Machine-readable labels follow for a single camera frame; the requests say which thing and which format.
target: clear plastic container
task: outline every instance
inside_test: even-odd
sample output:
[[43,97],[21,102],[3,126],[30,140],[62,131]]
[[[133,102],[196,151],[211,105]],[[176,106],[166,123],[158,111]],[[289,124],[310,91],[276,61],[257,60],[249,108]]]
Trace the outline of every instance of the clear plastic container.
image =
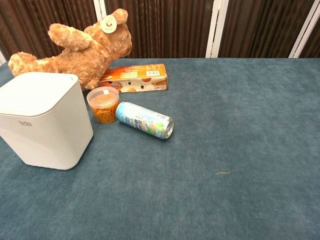
[[102,124],[110,124],[116,120],[116,110],[119,105],[118,90],[110,86],[93,89],[86,100],[95,118]]

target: orange box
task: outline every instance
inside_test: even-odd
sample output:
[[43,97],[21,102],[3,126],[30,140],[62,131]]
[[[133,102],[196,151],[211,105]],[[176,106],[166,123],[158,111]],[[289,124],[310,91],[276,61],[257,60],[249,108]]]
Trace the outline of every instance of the orange box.
[[113,87],[119,93],[166,90],[168,77],[164,64],[122,66],[108,69],[99,87]]

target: teddy bear ear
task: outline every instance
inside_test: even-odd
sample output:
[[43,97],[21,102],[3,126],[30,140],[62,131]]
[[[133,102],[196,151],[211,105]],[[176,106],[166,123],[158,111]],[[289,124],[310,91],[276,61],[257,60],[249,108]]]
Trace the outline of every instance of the teddy bear ear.
[[125,24],[128,19],[128,12],[122,8],[118,8],[112,13],[112,16],[114,16],[117,25]]

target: brown curtain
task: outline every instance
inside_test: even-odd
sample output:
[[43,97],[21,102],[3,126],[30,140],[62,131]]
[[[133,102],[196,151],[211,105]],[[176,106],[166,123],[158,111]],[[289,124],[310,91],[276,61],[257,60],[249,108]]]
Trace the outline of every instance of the brown curtain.
[[300,58],[320,58],[320,18],[306,41]]
[[229,0],[219,57],[287,58],[314,0]]
[[20,51],[55,56],[62,48],[49,38],[50,24],[84,30],[96,21],[92,0],[0,0],[0,50],[7,60]]
[[128,11],[130,58],[206,56],[214,0],[105,0],[107,14]]

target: teddy bear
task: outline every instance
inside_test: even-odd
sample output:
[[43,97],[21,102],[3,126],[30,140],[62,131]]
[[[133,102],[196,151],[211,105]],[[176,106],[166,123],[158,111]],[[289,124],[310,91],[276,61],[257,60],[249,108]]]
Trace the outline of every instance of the teddy bear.
[[84,31],[51,24],[48,31],[51,40],[64,47],[60,55],[37,59],[18,52],[11,56],[8,66],[14,76],[27,72],[75,74],[83,91],[92,90],[112,61],[131,52],[127,19],[128,12],[119,8]]

